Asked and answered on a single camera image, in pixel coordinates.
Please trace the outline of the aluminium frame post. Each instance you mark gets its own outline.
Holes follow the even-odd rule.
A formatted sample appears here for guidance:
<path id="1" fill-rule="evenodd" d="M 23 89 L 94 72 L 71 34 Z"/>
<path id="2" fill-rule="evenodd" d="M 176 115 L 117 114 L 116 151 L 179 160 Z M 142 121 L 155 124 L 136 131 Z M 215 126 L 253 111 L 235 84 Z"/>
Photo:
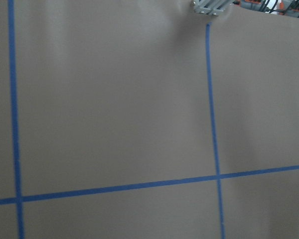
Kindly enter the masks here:
<path id="1" fill-rule="evenodd" d="M 224 13 L 233 0 L 193 0 L 195 13 L 219 16 Z"/>

